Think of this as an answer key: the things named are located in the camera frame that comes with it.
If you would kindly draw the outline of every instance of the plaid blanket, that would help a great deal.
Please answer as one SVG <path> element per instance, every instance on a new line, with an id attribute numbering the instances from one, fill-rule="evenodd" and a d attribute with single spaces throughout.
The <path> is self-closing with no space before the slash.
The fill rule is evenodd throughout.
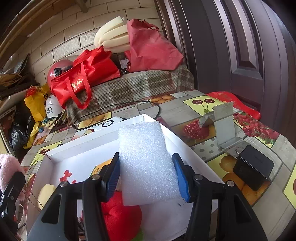
<path id="1" fill-rule="evenodd" d="M 180 65 L 174 71 L 149 70 L 125 74 L 118 79 L 92 87 L 92 98 L 85 110 L 79 109 L 73 100 L 67 101 L 68 124 L 73 124 L 77 119 L 87 120 L 132 104 L 122 105 L 121 103 L 149 100 L 192 89 L 194 89 L 193 75 L 185 65 Z M 86 92 L 78 93 L 77 97 L 84 103 Z"/>

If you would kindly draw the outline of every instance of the black box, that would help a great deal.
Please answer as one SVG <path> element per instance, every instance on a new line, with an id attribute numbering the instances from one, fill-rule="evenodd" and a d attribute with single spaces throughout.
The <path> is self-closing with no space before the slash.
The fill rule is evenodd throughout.
<path id="1" fill-rule="evenodd" d="M 257 191 L 266 181 L 274 167 L 274 163 L 256 148 L 248 145 L 237 158 L 233 172 L 251 189 Z"/>

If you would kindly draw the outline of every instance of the tiled wall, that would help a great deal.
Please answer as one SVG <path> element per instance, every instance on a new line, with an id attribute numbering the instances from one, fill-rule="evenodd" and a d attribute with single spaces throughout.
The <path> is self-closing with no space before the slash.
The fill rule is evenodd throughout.
<path id="1" fill-rule="evenodd" d="M 4 70 L 30 53 L 31 72 L 36 82 L 43 85 L 54 62 L 63 58 L 74 60 L 84 50 L 94 49 L 98 29 L 117 16 L 146 20 L 162 31 L 153 0 L 88 0 L 86 4 L 87 13 L 74 5 L 44 22 L 11 56 Z"/>

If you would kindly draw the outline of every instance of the blue gripper pad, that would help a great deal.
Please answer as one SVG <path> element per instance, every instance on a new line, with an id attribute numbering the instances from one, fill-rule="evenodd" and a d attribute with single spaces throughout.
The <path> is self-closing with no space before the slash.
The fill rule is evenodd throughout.
<path id="1" fill-rule="evenodd" d="M 174 163 L 177 176 L 178 176 L 178 184 L 179 184 L 179 191 L 181 197 L 184 198 L 185 202 L 189 202 L 190 194 L 189 194 L 189 185 L 184 173 L 184 163 L 178 153 L 174 153 L 172 155 L 172 161 Z"/>
<path id="2" fill-rule="evenodd" d="M 120 175 L 119 153 L 116 152 L 102 180 L 105 182 L 105 185 L 106 185 L 107 200 L 109 200 L 115 192 L 119 175 Z"/>

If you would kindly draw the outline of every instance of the foam strip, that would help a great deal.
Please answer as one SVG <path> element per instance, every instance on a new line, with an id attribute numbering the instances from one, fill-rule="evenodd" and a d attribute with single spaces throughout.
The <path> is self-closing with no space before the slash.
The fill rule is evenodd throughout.
<path id="1" fill-rule="evenodd" d="M 158 121 L 122 126 L 118 137 L 125 206 L 150 204 L 180 196 L 176 170 Z"/>

